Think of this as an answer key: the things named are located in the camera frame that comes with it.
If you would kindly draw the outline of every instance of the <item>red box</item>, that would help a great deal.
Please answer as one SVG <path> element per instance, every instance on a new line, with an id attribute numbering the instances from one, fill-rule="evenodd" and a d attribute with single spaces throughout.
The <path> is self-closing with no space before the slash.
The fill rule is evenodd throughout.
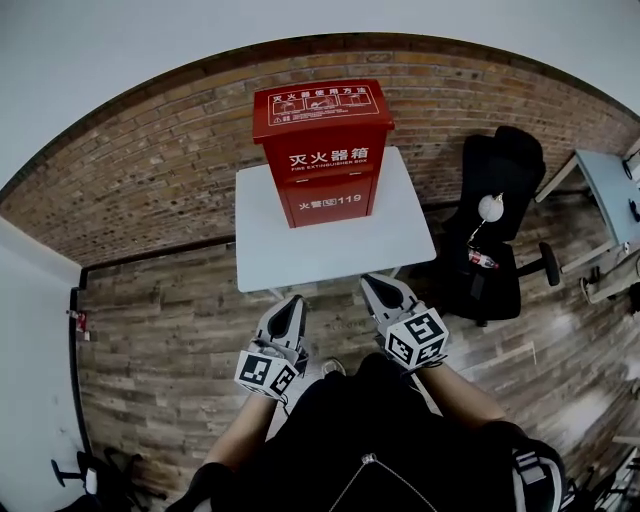
<path id="1" fill-rule="evenodd" d="M 257 92 L 253 140 L 264 146 L 289 227 L 371 215 L 393 128 L 376 80 Z"/>

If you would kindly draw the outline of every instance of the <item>chair seat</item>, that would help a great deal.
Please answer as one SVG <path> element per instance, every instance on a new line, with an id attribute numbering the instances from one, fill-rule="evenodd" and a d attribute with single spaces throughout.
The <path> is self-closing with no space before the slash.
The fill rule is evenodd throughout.
<path id="1" fill-rule="evenodd" d="M 466 247 L 459 248 L 462 250 L 466 251 Z M 468 272 L 452 272 L 451 282 L 446 284 L 447 311 L 472 320 L 516 318 L 520 314 L 520 283 L 513 249 L 508 244 L 496 243 L 481 247 L 479 252 L 491 257 L 499 268 L 469 264 Z"/>

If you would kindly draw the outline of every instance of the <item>black office chair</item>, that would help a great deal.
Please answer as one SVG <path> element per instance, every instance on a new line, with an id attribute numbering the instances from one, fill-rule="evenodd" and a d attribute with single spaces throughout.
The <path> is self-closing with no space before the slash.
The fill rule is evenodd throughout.
<path id="1" fill-rule="evenodd" d="M 519 278 L 545 269 L 550 286 L 560 282 L 551 247 L 540 245 L 541 258 L 516 268 L 513 240 L 531 198 L 545 174 L 540 143 L 530 134 L 501 126 L 494 137 L 472 135 L 462 154 L 462 193 L 456 213 L 444 223 L 441 263 L 446 272 L 445 310 L 486 325 L 520 314 Z M 486 195 L 503 194 L 504 213 L 485 223 L 472 245 L 499 264 L 497 269 L 469 262 L 467 241 L 480 226 L 478 204 Z"/>
<path id="2" fill-rule="evenodd" d="M 77 453 L 79 473 L 65 473 L 60 471 L 58 464 L 52 460 L 51 466 L 60 485 L 65 487 L 65 480 L 82 480 L 87 494 L 78 498 L 70 506 L 58 512 L 128 512 L 135 505 L 139 510 L 146 512 L 148 507 L 141 505 L 136 493 L 165 500 L 165 494 L 154 493 L 144 487 L 136 485 L 132 481 L 133 466 L 136 461 L 142 460 L 140 455 L 130 457 L 126 462 L 126 467 L 121 470 L 115 463 L 113 456 L 118 452 L 113 448 L 104 450 L 107 462 L 87 455 L 83 452 Z M 97 489 L 87 488 L 87 473 L 93 471 L 97 481 Z"/>

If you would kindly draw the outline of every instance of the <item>table top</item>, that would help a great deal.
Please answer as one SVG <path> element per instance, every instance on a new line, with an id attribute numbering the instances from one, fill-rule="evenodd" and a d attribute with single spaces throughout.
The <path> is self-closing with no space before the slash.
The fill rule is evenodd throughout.
<path id="1" fill-rule="evenodd" d="M 398 148 L 384 150 L 368 217 L 289 228 L 271 170 L 236 176 L 236 258 L 242 292 L 336 279 L 436 257 Z"/>
<path id="2" fill-rule="evenodd" d="M 640 240 L 640 223 L 629 208 L 629 200 L 635 201 L 640 212 L 640 190 L 627 178 L 622 159 L 583 149 L 576 157 L 616 244 Z"/>

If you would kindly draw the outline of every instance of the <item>gray shoe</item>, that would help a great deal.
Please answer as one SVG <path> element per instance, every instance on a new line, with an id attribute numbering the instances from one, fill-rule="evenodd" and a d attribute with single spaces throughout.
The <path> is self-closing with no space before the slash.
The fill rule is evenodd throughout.
<path id="1" fill-rule="evenodd" d="M 342 375 L 347 375 L 347 372 L 344 370 L 344 366 L 342 366 L 342 363 L 335 357 L 327 359 L 324 363 L 322 363 L 322 367 L 320 368 L 320 370 L 322 371 L 323 379 L 331 372 L 338 372 Z"/>

